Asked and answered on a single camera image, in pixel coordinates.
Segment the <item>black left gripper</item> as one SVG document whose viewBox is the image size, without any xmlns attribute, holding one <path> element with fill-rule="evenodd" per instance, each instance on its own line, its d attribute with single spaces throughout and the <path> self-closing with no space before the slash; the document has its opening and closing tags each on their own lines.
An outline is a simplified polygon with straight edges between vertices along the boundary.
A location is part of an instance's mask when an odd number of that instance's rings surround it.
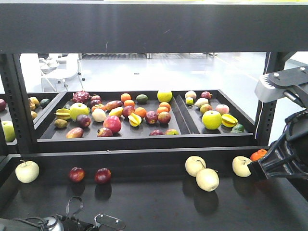
<svg viewBox="0 0 308 231">
<path fill-rule="evenodd" d="M 78 209 L 69 215 L 72 200 L 79 201 Z M 94 217 L 94 223 L 81 221 L 77 214 L 82 211 L 83 200 L 78 196 L 71 197 L 66 204 L 66 214 L 54 214 L 45 218 L 27 217 L 0 219 L 2 231 L 122 231 L 126 224 L 123 220 L 99 213 Z"/>
</svg>

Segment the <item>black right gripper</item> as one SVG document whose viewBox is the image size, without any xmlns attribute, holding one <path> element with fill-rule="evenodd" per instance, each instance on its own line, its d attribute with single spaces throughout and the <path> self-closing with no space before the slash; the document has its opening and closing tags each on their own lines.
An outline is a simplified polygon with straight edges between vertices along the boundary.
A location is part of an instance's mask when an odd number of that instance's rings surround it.
<svg viewBox="0 0 308 231">
<path fill-rule="evenodd" d="M 248 164 L 258 180 L 308 177 L 308 112 L 300 111 L 286 120 L 285 138 L 274 142 L 264 157 Z"/>
</svg>

